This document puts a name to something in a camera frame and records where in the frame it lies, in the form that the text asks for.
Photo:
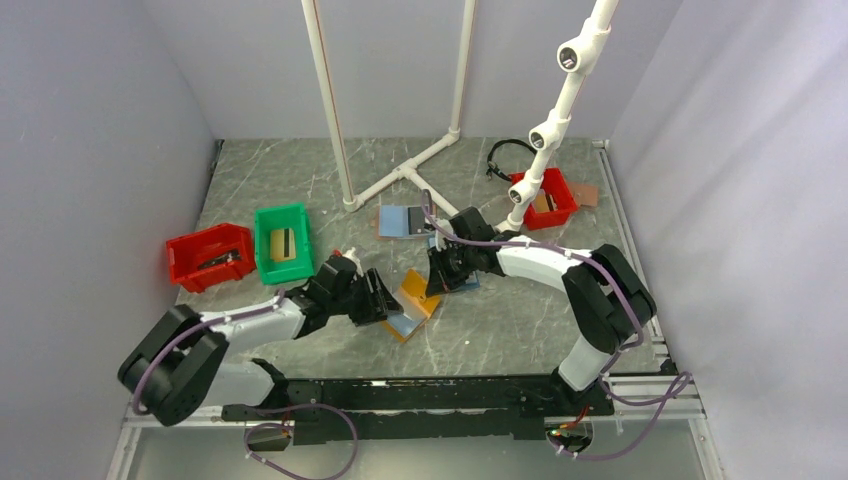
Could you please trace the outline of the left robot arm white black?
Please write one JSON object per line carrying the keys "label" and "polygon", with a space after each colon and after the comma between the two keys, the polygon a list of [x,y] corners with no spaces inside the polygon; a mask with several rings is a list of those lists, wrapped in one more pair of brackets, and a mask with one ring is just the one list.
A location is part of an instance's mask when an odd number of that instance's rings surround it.
{"label": "left robot arm white black", "polygon": [[367,326],[403,313],[379,272],[353,253],[334,254],[304,284],[269,300],[227,311],[198,312],[187,304],[167,310],[118,369],[131,409],[163,426],[200,408],[233,405],[264,420],[290,406],[289,380],[269,361],[230,358],[265,344],[302,339],[334,316]]}

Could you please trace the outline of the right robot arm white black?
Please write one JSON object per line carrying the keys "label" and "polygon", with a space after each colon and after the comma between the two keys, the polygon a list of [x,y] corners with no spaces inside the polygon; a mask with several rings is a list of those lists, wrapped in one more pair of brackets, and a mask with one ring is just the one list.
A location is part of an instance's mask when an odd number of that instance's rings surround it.
{"label": "right robot arm white black", "polygon": [[436,232],[427,251],[428,297],[457,290],[474,273],[530,280],[563,292],[580,335],[551,374],[551,401],[574,415],[585,407],[605,368],[644,336],[657,313],[652,294],[623,252],[603,244],[574,250],[517,231],[497,231],[475,207],[450,219],[426,214]]}

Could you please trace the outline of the orange card holder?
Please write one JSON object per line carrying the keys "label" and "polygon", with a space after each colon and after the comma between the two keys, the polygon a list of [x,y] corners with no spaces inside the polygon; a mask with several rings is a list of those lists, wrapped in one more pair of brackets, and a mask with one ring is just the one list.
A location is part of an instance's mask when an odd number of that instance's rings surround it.
{"label": "orange card holder", "polygon": [[416,270],[409,269],[393,296],[403,311],[391,313],[382,323],[399,342],[407,342],[421,330],[441,303],[441,297],[426,295],[427,280]]}

